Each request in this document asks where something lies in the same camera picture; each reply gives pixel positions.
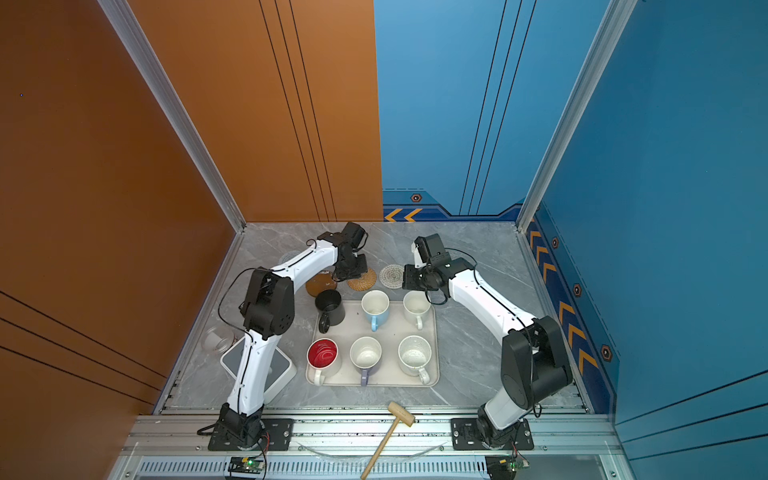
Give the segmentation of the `tan woven rattan coaster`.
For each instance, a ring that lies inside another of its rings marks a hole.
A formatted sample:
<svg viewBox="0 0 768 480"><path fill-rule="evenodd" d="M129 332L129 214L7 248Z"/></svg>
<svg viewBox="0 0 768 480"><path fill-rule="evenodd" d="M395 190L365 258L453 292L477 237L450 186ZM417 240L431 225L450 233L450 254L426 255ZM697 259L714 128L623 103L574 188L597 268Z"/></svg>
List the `tan woven rattan coaster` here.
<svg viewBox="0 0 768 480"><path fill-rule="evenodd" d="M348 280L347 285L354 291L362 292L372 289L376 281L376 272L369 268L361 277Z"/></svg>

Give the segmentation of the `glossy brown round coaster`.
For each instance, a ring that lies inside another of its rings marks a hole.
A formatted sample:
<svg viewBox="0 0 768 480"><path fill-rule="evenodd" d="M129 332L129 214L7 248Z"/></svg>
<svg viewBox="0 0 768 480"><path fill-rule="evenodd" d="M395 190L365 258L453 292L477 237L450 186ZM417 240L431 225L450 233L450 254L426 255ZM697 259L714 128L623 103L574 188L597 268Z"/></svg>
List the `glossy brown round coaster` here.
<svg viewBox="0 0 768 480"><path fill-rule="evenodd" d="M310 278L306 282L305 288L310 296L317 297L320 293L326 290L335 290L337 288L337 282L333 279L330 272L322 271Z"/></svg>

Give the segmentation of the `black mug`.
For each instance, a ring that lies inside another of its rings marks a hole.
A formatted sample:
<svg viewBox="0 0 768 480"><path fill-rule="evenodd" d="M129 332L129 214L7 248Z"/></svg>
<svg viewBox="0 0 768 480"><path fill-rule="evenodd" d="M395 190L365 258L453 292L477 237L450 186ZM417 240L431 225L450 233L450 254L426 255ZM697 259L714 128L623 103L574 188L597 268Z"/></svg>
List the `black mug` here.
<svg viewBox="0 0 768 480"><path fill-rule="evenodd" d="M315 307L319 312L318 331L326 334L331 327L340 325L345 317L342 296L337 290L328 289L315 298Z"/></svg>

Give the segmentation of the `white woven round coaster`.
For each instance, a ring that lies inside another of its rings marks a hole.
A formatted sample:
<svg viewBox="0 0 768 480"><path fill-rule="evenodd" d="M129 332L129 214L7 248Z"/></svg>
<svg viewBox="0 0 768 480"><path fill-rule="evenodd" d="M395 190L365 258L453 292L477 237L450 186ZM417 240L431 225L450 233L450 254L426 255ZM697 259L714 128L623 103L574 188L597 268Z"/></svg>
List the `white woven round coaster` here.
<svg viewBox="0 0 768 480"><path fill-rule="evenodd" d="M378 279L386 288L401 289L404 281L404 267L397 264L387 265L380 270Z"/></svg>

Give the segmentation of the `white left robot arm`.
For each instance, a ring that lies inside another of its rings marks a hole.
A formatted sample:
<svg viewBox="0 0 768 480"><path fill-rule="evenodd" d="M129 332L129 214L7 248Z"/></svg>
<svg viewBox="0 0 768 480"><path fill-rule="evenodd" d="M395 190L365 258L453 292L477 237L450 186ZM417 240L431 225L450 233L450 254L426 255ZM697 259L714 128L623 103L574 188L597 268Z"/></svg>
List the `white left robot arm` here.
<svg viewBox="0 0 768 480"><path fill-rule="evenodd" d="M337 281L356 279L367 272L360 252L368 234L349 223L351 232L325 232L308 247L276 266L252 270L240 313L243 352L231 393L210 425L210 451L262 449L266 380L281 336L295 318L295 293L316 274L330 268Z"/></svg>

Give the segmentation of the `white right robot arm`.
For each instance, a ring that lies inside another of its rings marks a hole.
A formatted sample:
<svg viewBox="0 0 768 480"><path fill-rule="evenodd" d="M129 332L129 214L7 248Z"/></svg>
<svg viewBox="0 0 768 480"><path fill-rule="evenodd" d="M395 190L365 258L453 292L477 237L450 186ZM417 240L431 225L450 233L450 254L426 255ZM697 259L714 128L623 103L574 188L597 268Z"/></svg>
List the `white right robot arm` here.
<svg viewBox="0 0 768 480"><path fill-rule="evenodd" d="M493 288L465 257L453 258L439 235L417 237L414 262L404 266L402 288L443 294L467 308L501 345L501 389L477 414L480 441L490 449L513 442L525 417L542 400L573 381L570 353L560 324L537 318Z"/></svg>

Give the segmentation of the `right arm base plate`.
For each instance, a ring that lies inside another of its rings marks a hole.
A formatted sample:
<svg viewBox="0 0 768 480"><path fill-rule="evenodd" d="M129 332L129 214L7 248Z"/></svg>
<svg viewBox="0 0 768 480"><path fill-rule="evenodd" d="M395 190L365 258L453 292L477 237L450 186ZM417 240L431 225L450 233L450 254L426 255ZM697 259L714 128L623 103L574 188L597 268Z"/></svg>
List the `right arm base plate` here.
<svg viewBox="0 0 768 480"><path fill-rule="evenodd" d="M469 450L517 450L535 448L533 435L526 419L519 420L499 430L485 418L453 418L450 421L453 449Z"/></svg>

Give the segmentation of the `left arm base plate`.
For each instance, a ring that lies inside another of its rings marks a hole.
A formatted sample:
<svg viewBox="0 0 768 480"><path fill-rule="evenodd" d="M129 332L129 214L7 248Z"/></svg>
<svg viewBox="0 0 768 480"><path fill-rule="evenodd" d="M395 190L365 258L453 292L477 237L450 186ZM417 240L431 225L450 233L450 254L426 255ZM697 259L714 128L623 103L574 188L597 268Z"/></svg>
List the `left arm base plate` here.
<svg viewBox="0 0 768 480"><path fill-rule="evenodd" d="M230 433L220 422L213 427L207 449L209 451L287 451L294 429L290 418L262 418L260 430L255 436L241 440Z"/></svg>

